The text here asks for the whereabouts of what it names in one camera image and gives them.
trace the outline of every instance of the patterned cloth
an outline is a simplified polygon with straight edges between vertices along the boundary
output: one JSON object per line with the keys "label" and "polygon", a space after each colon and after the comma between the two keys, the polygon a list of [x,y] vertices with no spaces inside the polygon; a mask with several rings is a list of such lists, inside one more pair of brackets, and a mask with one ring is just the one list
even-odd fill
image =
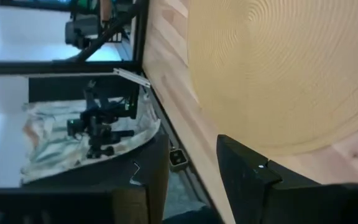
{"label": "patterned cloth", "polygon": [[113,144],[113,156],[87,159],[89,137],[82,135],[76,139],[67,136],[67,120],[78,119],[85,108],[84,100],[25,105],[29,118],[24,127],[24,136],[29,145],[27,164],[22,168],[22,183],[120,156],[151,140],[160,128],[160,120],[154,113],[149,97],[140,96],[136,119],[120,118],[111,125],[113,131],[134,130],[135,135]]}

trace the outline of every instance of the wooden disc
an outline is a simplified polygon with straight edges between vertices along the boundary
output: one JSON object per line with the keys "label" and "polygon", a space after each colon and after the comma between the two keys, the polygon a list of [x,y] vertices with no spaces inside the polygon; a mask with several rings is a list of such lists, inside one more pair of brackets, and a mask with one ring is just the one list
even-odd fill
{"label": "wooden disc", "polygon": [[222,134],[272,155],[358,129],[358,1],[190,2],[191,77]]}

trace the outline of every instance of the light wood grain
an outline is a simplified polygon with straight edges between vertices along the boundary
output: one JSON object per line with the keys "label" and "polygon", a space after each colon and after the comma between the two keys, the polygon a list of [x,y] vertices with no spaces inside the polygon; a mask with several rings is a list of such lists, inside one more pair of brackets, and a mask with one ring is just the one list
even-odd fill
{"label": "light wood grain", "polygon": [[[234,223],[216,158],[219,133],[198,104],[188,69],[189,1],[150,0],[144,69],[223,220]],[[270,159],[324,184],[358,182],[358,132],[316,151]]]}
{"label": "light wood grain", "polygon": [[191,78],[219,131],[272,156],[358,130],[358,1],[190,2]]}

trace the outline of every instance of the black camera equipment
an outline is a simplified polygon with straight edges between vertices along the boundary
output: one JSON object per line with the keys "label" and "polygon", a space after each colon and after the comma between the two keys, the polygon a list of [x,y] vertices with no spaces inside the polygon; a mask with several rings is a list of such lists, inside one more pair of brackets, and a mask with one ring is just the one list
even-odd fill
{"label": "black camera equipment", "polygon": [[134,135],[133,130],[112,131],[112,123],[121,117],[127,116],[129,104],[125,98],[119,101],[109,101],[103,91],[96,87],[94,81],[90,81],[84,89],[86,109],[80,114],[79,119],[67,120],[67,134],[76,137],[77,134],[89,136],[90,149],[87,153],[88,159],[97,159],[101,155],[112,156],[114,148],[108,146],[105,150],[103,145],[111,145],[120,142],[121,138]]}
{"label": "black camera equipment", "polygon": [[[70,3],[72,8],[70,21],[65,26],[66,44],[75,46],[78,49],[89,47],[92,41],[101,37],[118,17],[116,3],[112,0],[86,0],[85,2],[86,6],[81,6],[79,0],[74,0]],[[123,37],[128,39],[125,30],[120,27],[118,32],[106,42],[121,43]]]}

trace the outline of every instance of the white wall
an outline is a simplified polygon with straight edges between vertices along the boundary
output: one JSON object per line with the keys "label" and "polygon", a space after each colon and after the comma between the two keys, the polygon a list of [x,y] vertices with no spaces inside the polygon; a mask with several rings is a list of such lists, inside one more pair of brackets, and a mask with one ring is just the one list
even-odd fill
{"label": "white wall", "polygon": [[[0,7],[0,60],[53,60],[78,49],[65,44],[69,13]],[[91,60],[120,60],[114,47],[104,46]],[[17,187],[24,159],[22,127],[28,102],[28,80],[0,77],[0,187]]]}

